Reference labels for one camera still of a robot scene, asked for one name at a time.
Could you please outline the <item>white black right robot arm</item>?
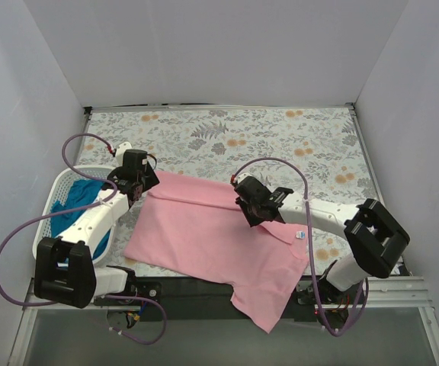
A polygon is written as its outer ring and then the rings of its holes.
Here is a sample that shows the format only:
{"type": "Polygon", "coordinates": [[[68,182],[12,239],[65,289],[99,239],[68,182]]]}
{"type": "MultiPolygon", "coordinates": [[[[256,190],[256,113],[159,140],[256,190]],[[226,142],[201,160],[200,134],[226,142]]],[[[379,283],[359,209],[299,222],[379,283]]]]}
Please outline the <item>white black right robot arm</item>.
{"type": "Polygon", "coordinates": [[[388,278],[410,243],[409,234],[394,216],[374,199],[362,204],[307,201],[290,188],[269,190],[248,173],[231,180],[238,204],[250,226],[263,222],[311,224],[312,227],[346,239],[351,254],[334,261],[321,278],[304,290],[314,296],[319,290],[324,303],[337,303],[353,286],[367,277],[388,278]]]}

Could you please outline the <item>pink t shirt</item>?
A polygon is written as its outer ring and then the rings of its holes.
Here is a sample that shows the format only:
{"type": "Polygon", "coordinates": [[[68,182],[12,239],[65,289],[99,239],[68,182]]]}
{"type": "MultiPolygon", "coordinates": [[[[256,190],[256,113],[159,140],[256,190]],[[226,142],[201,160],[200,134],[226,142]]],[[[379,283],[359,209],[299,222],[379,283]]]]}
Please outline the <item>pink t shirt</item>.
{"type": "Polygon", "coordinates": [[[301,225],[248,225],[227,183],[159,172],[123,254],[233,288],[232,305],[265,332],[309,264],[301,225]]]}

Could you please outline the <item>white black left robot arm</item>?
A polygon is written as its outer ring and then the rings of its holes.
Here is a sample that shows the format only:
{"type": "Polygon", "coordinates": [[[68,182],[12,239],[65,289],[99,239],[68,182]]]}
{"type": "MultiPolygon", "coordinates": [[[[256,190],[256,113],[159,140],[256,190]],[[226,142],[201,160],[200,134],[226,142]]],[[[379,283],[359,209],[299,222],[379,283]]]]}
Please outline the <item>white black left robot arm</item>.
{"type": "Polygon", "coordinates": [[[93,255],[117,221],[159,183],[148,162],[150,154],[126,149],[117,154],[120,165],[89,208],[66,230],[43,237],[36,246],[34,293],[53,302],[85,308],[96,297],[111,294],[118,303],[131,304],[138,294],[134,271],[121,267],[96,268],[93,255]]]}

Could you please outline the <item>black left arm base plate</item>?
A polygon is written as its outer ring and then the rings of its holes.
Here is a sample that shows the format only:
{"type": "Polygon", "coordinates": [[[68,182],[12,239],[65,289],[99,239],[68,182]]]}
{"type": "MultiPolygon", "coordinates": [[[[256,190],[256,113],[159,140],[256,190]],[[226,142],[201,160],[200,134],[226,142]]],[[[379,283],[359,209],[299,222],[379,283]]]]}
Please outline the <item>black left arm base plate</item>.
{"type": "Polygon", "coordinates": [[[143,297],[155,302],[160,301],[162,295],[162,285],[157,281],[133,281],[127,285],[124,291],[111,296],[118,296],[120,299],[109,298],[107,295],[96,297],[93,300],[95,306],[101,307],[137,307],[143,302],[136,300],[136,297],[143,297]]]}

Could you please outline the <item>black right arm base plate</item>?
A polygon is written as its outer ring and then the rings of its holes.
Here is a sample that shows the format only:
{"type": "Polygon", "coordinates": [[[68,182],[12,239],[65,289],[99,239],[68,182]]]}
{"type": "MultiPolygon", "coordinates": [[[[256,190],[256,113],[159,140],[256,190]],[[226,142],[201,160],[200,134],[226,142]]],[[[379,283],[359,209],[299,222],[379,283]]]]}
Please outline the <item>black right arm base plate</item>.
{"type": "MultiPolygon", "coordinates": [[[[343,307],[350,300],[348,292],[341,292],[325,280],[317,282],[319,299],[323,305],[343,307]]],[[[297,300],[300,304],[316,304],[315,288],[311,281],[299,281],[296,286],[297,300]]]]}

